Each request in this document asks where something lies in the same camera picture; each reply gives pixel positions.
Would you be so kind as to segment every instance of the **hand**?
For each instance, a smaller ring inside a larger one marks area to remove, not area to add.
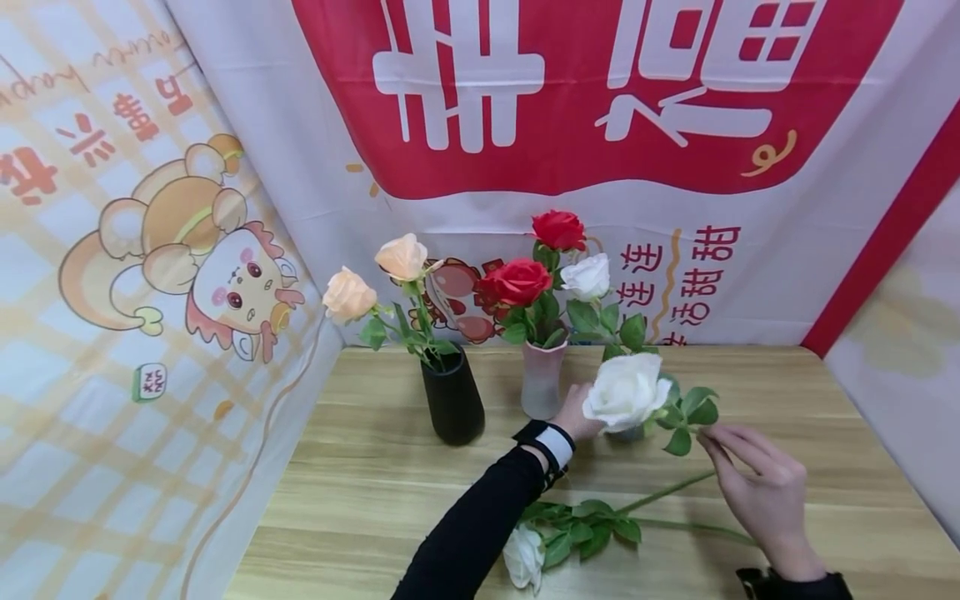
[[[584,402],[591,387],[589,383],[571,385],[560,414],[550,420],[573,438],[574,442],[595,438],[604,427],[601,420],[584,417]]]
[[[827,572],[806,538],[806,469],[762,435],[747,427],[713,425],[698,442],[717,470],[717,480],[733,515],[760,545],[785,580],[809,582]],[[729,451],[751,468],[741,473]]]

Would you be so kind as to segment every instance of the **red stripe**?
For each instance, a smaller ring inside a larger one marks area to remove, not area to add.
[[[823,358],[960,180],[960,103],[926,149],[801,346]]]

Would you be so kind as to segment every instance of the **flower arrangement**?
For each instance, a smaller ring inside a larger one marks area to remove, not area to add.
[[[604,422],[607,433],[635,428],[652,433],[662,428],[671,432],[664,450],[675,456],[688,454],[698,428],[719,419],[718,395],[706,387],[682,393],[680,382],[660,371],[658,350],[647,345],[644,316],[621,318],[615,302],[603,304],[611,288],[610,261],[603,253],[582,255],[587,238],[575,214],[551,210],[534,217],[533,226],[537,237],[533,259],[513,260],[480,282],[484,294],[510,306],[501,322],[501,337],[544,349],[562,344],[567,337],[602,344],[603,361],[584,401],[584,416]],[[560,267],[564,253],[570,253],[573,261]],[[563,313],[555,297],[558,291],[568,293]],[[569,336],[561,321],[564,313],[573,331]],[[613,536],[638,544],[641,526],[705,531],[753,544],[744,534],[723,527],[631,516],[632,511],[713,474],[691,477],[620,509],[597,499],[576,506],[535,502],[503,550],[512,581],[518,588],[533,586],[536,593],[543,570],[561,564],[574,551],[581,560],[589,559]]]
[[[701,426],[713,424],[719,415],[710,388],[691,388],[681,393],[675,378],[660,372],[660,357],[650,352],[615,356],[601,364],[593,387],[584,401],[584,416],[601,420],[605,431],[658,425],[673,431],[667,452],[685,456],[692,436]],[[560,502],[534,502],[524,511],[503,549],[504,563],[518,588],[540,589],[541,573],[563,563],[575,551],[585,561],[602,551],[611,537],[640,544],[641,527],[660,527],[722,535],[730,540],[756,545],[732,529],[696,522],[676,522],[631,516],[674,492],[703,481],[714,471],[682,482],[615,509],[589,499],[571,506]]]
[[[433,335],[422,295],[426,278],[444,262],[438,260],[425,267],[426,259],[427,249],[413,233],[387,242],[373,258],[399,284],[403,295],[410,299],[417,310],[419,330],[411,327],[403,318],[403,308],[399,303],[394,302],[391,307],[378,304],[373,288],[347,267],[343,267],[326,284],[323,298],[326,316],[333,319],[334,323],[348,324],[370,315],[372,318],[360,331],[360,339],[365,344],[379,350],[393,333],[396,341],[406,346],[407,351],[415,354],[424,365],[435,372],[442,372],[442,356],[457,354],[460,350],[452,342],[439,340]],[[389,321],[393,317],[396,317],[396,325]]]

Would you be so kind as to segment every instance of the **table surface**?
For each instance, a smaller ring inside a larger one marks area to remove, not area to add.
[[[857,600],[957,597],[960,554],[820,359],[802,348],[664,348],[662,355],[684,388],[717,391],[724,421],[763,431],[807,466],[809,535]],[[519,350],[470,349],[468,357],[487,426],[473,444],[451,448],[433,433],[412,357],[345,350],[226,598],[389,598],[426,534],[526,422]],[[599,364],[598,348],[571,348],[562,381],[589,381]],[[636,444],[582,444],[568,477],[545,499],[623,506],[710,468],[698,445],[677,458],[661,450],[666,441],[659,432]],[[714,479],[634,515],[737,527]],[[539,598],[743,598],[734,570],[762,564],[754,548],[648,527],[637,549],[612,541],[585,564],[571,558],[548,571]],[[502,561],[477,595],[529,597],[513,588]]]

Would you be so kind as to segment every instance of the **yellow checkered pattern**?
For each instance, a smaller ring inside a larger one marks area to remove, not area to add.
[[[190,108],[171,108],[156,82],[171,77]],[[158,133],[138,137],[118,94]],[[104,206],[218,133],[229,125],[160,0],[0,7],[0,598],[181,597],[307,364],[319,295],[245,159],[225,185],[306,297],[270,363],[190,335],[183,296],[149,337],[86,323],[60,295],[60,264]],[[137,362],[166,367],[162,396],[133,401]]]

